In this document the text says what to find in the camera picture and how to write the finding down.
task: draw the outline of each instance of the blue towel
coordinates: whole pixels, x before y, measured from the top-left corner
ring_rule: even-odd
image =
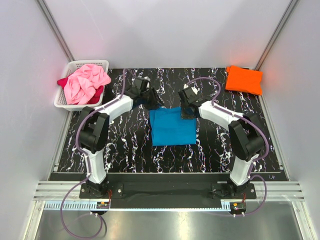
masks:
[[[181,119],[181,107],[150,110],[153,146],[196,144],[196,120]]]

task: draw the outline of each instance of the black marble mat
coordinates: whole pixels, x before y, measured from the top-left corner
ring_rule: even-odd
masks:
[[[197,77],[215,77],[221,84],[218,103],[230,110],[260,116],[270,144],[269,155],[256,163],[256,172],[279,172],[277,156],[270,138],[259,97],[225,91],[225,68],[159,68],[133,69],[136,76],[148,76],[166,108],[180,105],[178,92],[184,84]],[[122,69],[110,69],[112,83],[106,88],[103,102],[119,94],[122,88]],[[194,84],[204,96],[213,96],[218,88],[212,82]],[[79,113],[74,112],[69,126],[58,172],[86,171],[84,158],[76,150],[75,135]],[[148,111],[142,106],[114,120],[109,127],[107,146],[104,148],[105,170],[109,173],[217,173],[232,169],[234,155],[228,132],[213,122],[197,119],[196,145],[152,147]]]

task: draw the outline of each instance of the metal floor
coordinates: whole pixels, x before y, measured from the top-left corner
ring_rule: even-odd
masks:
[[[248,202],[248,212],[258,206]],[[85,211],[64,211],[64,221],[77,235],[96,233],[100,221],[87,216],[74,219]],[[252,216],[220,217],[223,212],[148,212],[110,211],[103,215],[107,232],[102,229],[95,239],[104,240],[301,240],[302,235],[289,202],[266,202]],[[62,229],[59,211],[43,211],[36,240],[73,240]]]

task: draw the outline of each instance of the robotic arm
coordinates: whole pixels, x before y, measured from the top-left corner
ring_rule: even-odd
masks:
[[[107,106],[108,103],[98,106],[95,109],[102,109],[90,117],[80,131],[79,142],[81,148],[88,154],[85,158],[85,164],[90,166],[91,174],[87,184],[91,189],[99,193],[104,193],[105,188],[103,182],[106,179],[106,171],[104,168],[103,148],[107,144],[109,124],[122,115],[129,112],[139,105],[143,105],[147,110],[154,110],[163,106],[157,92],[154,88],[150,88],[150,79],[148,77],[135,77],[134,82],[124,92],[123,96],[118,95],[113,104]],[[80,123],[92,113],[94,108],[83,108],[79,121]]]
[[[252,113],[231,111],[213,103],[209,98],[200,98],[191,87],[180,91],[179,96],[183,119],[203,118],[229,131],[235,162],[223,191],[229,196],[241,193],[249,183],[251,165],[265,147],[265,142],[254,127],[240,118],[245,118],[261,129],[258,117]],[[133,85],[124,92],[122,98],[120,99],[120,96],[117,98],[119,100],[108,107],[104,107],[106,104],[97,107],[103,109],[86,121],[79,135],[81,147],[88,154],[85,159],[86,165],[91,167],[87,184],[102,194],[107,175],[104,169],[103,148],[107,144],[109,124],[121,114],[139,105],[143,105],[147,110],[163,106],[155,89],[150,88],[148,78],[136,77]],[[80,114],[79,124],[94,110],[94,108],[85,107]]]
[[[232,151],[235,155],[233,170],[230,174],[224,192],[229,196],[243,191],[249,183],[253,161],[265,147],[261,134],[245,118],[259,129],[261,124],[253,114],[243,114],[231,111],[211,101],[209,98],[200,98],[192,87],[179,92],[181,100],[181,117],[183,119],[202,118],[212,121],[229,131]]]

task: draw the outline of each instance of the white plastic basket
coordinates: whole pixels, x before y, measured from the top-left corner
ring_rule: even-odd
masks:
[[[103,67],[104,71],[108,71],[109,62],[107,60],[79,60],[79,61],[71,61],[67,64],[67,66],[63,70],[63,74],[61,78],[66,78],[70,74],[74,73],[77,69],[81,68],[85,64],[95,64]],[[101,94],[99,101],[96,104],[84,104],[84,105],[68,105],[65,97],[65,92],[61,86],[59,86],[59,90],[56,93],[54,99],[54,105],[57,108],[64,108],[70,112],[81,111],[84,107],[97,107],[102,103],[102,99],[104,97],[104,93]]]

